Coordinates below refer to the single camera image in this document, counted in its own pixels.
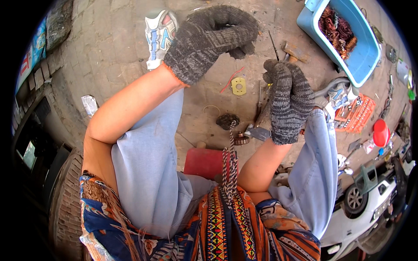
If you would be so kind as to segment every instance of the yellow gasket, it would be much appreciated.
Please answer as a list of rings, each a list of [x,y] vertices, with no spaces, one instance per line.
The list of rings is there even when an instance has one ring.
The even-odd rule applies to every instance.
[[[242,86],[241,89],[237,89],[237,85],[240,84]],[[245,79],[241,77],[233,78],[231,81],[232,85],[232,93],[235,95],[244,95],[247,93],[247,86],[245,84]]]

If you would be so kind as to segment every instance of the brick wall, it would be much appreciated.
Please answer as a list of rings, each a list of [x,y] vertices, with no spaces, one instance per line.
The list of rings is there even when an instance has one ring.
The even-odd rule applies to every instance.
[[[50,240],[62,260],[83,260],[80,242],[81,210],[79,176],[82,156],[77,149],[69,155],[57,177],[49,217]]]

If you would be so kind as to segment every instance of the gray knit glove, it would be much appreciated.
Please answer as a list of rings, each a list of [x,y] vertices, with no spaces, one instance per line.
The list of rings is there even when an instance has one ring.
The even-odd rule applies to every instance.
[[[270,100],[271,139],[274,144],[298,141],[303,123],[315,104],[314,93],[301,69],[292,63],[269,59],[264,62],[265,82],[272,84]]]
[[[225,52],[242,59],[254,52],[258,22],[238,8],[219,5],[188,15],[164,63],[185,85],[196,83]]]

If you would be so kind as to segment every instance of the screwdriver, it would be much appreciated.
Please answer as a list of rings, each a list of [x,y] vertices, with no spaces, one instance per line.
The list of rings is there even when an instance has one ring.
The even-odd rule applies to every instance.
[[[261,113],[261,81],[260,81],[260,91],[258,93],[258,103],[257,103],[257,111],[255,112],[254,121],[257,121],[258,116]]]

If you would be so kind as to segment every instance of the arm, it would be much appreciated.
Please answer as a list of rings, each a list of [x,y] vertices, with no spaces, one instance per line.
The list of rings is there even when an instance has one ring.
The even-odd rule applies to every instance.
[[[137,121],[181,88],[181,82],[162,65],[105,102],[87,127],[82,169],[101,178],[117,193],[110,153],[112,145]]]
[[[255,205],[271,198],[267,189],[291,147],[292,144],[275,145],[271,139],[267,139],[242,167],[238,185],[248,193]]]

